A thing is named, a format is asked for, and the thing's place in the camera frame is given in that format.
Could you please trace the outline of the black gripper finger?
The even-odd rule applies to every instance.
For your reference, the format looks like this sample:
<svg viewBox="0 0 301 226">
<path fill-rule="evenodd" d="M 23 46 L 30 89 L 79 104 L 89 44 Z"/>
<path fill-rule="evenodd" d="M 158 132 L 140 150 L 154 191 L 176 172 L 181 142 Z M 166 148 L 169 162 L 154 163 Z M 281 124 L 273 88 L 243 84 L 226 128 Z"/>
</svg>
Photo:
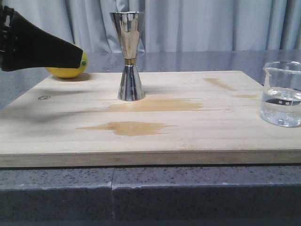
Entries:
<svg viewBox="0 0 301 226">
<path fill-rule="evenodd" d="M 0 68 L 79 68 L 83 50 L 29 22 L 13 8 L 0 7 Z"/>
</svg>

